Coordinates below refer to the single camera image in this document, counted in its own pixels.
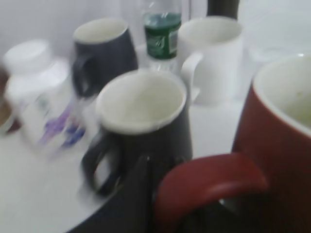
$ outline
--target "dark bottle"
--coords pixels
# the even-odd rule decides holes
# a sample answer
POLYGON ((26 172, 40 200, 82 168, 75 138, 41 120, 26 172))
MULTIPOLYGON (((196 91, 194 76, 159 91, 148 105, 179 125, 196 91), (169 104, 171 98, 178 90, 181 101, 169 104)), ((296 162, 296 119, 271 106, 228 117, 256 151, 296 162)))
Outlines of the dark bottle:
POLYGON ((0 135, 14 132, 20 128, 20 124, 15 119, 11 107, 3 97, 7 80, 8 75, 0 68, 0 135))
POLYGON ((240 0, 207 0, 207 16, 226 16, 238 19, 240 0))

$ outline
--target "white mug handle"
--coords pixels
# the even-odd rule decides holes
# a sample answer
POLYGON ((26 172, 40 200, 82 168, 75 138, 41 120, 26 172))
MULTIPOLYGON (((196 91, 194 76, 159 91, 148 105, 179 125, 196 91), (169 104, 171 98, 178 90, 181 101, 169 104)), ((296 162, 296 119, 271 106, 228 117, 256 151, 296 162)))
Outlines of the white mug handle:
POLYGON ((183 63, 180 71, 180 77, 184 81, 188 91, 188 101, 192 102, 200 93, 200 89, 193 87, 194 72, 200 61, 203 59, 203 54, 195 52, 183 63))

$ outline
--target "green bottle label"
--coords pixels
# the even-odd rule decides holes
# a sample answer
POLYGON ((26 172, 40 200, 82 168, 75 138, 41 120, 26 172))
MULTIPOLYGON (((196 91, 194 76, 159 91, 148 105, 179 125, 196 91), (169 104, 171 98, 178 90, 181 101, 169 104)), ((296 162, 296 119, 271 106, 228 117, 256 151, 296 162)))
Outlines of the green bottle label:
POLYGON ((145 26, 148 54, 156 59, 171 59, 177 55, 177 33, 181 21, 177 24, 154 28, 145 26))

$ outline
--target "white mug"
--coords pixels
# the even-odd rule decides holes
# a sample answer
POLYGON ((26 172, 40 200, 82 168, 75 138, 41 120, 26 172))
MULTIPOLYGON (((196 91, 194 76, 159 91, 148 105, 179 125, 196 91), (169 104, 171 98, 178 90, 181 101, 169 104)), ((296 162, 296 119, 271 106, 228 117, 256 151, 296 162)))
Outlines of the white mug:
POLYGON ((233 98, 242 52, 242 25, 234 19, 212 16, 183 24, 178 32, 178 61, 189 96, 198 95, 196 102, 204 105, 233 98))

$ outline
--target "white pill bottle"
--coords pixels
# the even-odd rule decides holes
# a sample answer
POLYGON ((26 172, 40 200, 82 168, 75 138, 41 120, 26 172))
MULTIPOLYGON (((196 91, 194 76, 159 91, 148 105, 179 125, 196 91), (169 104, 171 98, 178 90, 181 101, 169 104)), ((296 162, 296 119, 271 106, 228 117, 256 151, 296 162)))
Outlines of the white pill bottle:
POLYGON ((5 97, 33 148, 55 155, 84 144, 68 60, 54 57, 48 41, 32 40, 11 48, 3 63, 10 73, 5 97))

